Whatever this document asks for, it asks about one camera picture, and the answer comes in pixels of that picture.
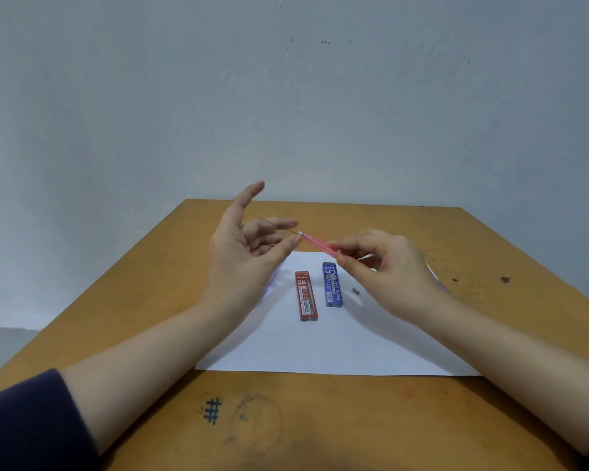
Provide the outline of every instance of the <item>table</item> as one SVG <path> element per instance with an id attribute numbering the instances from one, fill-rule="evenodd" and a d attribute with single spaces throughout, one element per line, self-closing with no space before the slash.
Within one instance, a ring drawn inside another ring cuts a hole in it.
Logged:
<path id="1" fill-rule="evenodd" d="M 194 304 L 227 205 L 179 205 L 0 369 L 0 389 Z M 297 217 L 321 239 L 366 227 L 414 238 L 452 294 L 589 358 L 589 299 L 460 208 L 257 201 L 247 209 L 247 218 L 268 216 Z M 191 371 L 126 432 L 106 466 L 523 471 L 574 469 L 575 458 L 481 377 Z"/>

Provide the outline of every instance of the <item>paper sheet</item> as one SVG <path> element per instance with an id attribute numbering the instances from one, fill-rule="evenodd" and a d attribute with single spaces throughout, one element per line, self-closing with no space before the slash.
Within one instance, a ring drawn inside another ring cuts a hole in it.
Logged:
<path id="1" fill-rule="evenodd" d="M 292 253 L 245 321 L 196 368 L 333 375 L 479 375 L 434 339 L 387 313 L 338 267 L 342 308 L 326 307 L 325 253 Z M 301 322 L 295 271 L 310 272 L 318 321 Z M 352 288 L 358 289 L 356 295 Z"/>

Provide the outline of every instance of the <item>gray wall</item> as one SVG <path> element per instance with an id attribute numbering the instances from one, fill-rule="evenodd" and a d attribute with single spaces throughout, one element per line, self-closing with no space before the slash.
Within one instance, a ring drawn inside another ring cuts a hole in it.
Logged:
<path id="1" fill-rule="evenodd" d="M 462 206 L 589 295 L 589 0 L 0 0 L 1 326 L 259 178 Z"/>

